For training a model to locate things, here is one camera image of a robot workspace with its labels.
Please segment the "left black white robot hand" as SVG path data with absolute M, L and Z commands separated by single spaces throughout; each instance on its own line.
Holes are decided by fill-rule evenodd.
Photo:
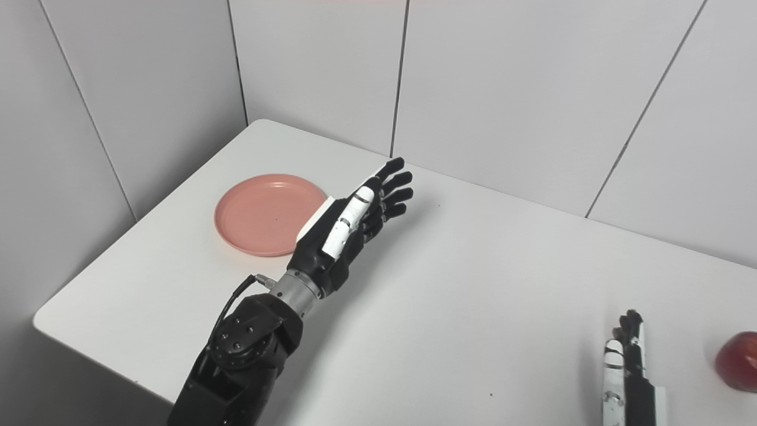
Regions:
M 349 267 L 384 225 L 407 211 L 413 173 L 395 157 L 344 198 L 327 199 L 306 222 L 287 264 L 322 299 L 348 280 Z

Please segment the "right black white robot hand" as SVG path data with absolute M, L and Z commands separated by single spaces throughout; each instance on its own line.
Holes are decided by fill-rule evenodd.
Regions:
M 603 425 L 668 425 L 666 390 L 646 374 L 645 324 L 630 309 L 603 351 Z

